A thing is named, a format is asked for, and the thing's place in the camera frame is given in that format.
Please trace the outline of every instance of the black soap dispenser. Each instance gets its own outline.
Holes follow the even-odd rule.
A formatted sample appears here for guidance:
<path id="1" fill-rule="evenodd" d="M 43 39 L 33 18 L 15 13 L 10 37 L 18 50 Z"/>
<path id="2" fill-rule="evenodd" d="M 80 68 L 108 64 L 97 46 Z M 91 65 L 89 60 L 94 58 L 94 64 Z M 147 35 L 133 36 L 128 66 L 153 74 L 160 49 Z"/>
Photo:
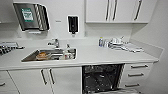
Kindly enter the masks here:
<path id="1" fill-rule="evenodd" d="M 78 17 L 77 16 L 68 16 L 69 22 L 69 32 L 72 33 L 72 36 L 78 32 Z"/>

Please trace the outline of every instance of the white wall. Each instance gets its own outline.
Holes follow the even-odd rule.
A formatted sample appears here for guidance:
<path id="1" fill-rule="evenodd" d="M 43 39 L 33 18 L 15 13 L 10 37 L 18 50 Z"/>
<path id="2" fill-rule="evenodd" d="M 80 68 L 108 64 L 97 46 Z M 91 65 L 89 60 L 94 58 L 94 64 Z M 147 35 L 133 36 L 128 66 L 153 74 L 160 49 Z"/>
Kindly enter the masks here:
<path id="1" fill-rule="evenodd" d="M 131 39 L 164 49 L 142 91 L 145 94 L 168 94 L 168 0 L 158 0 L 149 24 L 134 25 Z"/>
<path id="2" fill-rule="evenodd" d="M 15 3 L 39 3 L 47 8 L 50 30 L 41 35 L 22 32 L 18 23 L 0 24 L 0 40 L 48 40 L 122 37 L 129 40 L 131 24 L 85 24 L 85 0 L 13 0 Z M 79 32 L 73 38 L 68 32 L 68 15 L 79 17 Z"/>

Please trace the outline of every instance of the white cabinet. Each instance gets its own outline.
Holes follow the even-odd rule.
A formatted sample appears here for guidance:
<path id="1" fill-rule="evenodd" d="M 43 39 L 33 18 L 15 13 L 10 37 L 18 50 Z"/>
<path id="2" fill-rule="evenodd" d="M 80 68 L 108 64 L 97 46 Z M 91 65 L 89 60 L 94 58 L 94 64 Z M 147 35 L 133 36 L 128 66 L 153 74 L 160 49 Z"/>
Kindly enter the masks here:
<path id="1" fill-rule="evenodd" d="M 19 94 L 7 71 L 0 71 L 0 94 Z"/>
<path id="2" fill-rule="evenodd" d="M 86 22 L 130 22 L 136 0 L 86 0 Z"/>
<path id="3" fill-rule="evenodd" d="M 52 94 L 46 69 L 14 70 L 9 74 L 21 94 Z"/>
<path id="4" fill-rule="evenodd" d="M 145 85 L 153 63 L 125 64 L 119 88 L 139 88 Z"/>
<path id="5" fill-rule="evenodd" d="M 49 70 L 54 94 L 82 94 L 82 68 L 53 68 Z"/>
<path id="6" fill-rule="evenodd" d="M 0 23 L 17 22 L 13 0 L 0 0 Z"/>
<path id="7" fill-rule="evenodd" d="M 157 0 L 86 0 L 86 23 L 147 23 Z"/>
<path id="8" fill-rule="evenodd" d="M 86 1 L 86 22 L 107 22 L 108 0 Z"/>
<path id="9" fill-rule="evenodd" d="M 134 23 L 148 23 L 151 20 L 157 0 L 137 0 L 132 16 Z"/>
<path id="10" fill-rule="evenodd" d="M 110 22 L 130 23 L 132 19 L 135 2 L 136 0 L 113 0 Z"/>
<path id="11" fill-rule="evenodd" d="M 9 71 L 21 94 L 81 94 L 80 67 Z"/>

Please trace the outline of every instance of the stainless steel sink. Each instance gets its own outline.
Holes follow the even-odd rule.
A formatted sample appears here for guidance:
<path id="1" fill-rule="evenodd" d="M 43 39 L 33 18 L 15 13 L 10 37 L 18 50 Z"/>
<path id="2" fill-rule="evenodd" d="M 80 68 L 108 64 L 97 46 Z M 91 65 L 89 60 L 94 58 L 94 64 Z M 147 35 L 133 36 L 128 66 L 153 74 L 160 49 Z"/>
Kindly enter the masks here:
<path id="1" fill-rule="evenodd" d="M 73 58 L 68 59 L 60 59 L 63 56 L 63 52 L 67 50 L 68 53 L 73 55 Z M 47 55 L 50 55 L 47 60 L 70 60 L 75 59 L 76 57 L 76 49 L 49 49 L 49 50 L 36 50 L 32 54 L 28 55 L 26 58 L 22 60 L 22 62 L 29 62 L 29 61 L 41 61 L 36 58 L 36 56 L 41 53 L 45 52 Z"/>

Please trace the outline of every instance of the paper towel dispenser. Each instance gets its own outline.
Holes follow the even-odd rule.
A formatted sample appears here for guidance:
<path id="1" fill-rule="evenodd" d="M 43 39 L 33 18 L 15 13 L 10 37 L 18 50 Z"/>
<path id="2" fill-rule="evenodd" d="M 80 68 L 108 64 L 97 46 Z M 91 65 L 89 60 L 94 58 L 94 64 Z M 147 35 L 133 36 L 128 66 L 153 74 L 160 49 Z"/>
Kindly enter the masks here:
<path id="1" fill-rule="evenodd" d="M 22 31 L 49 30 L 46 8 L 40 4 L 13 3 Z"/>

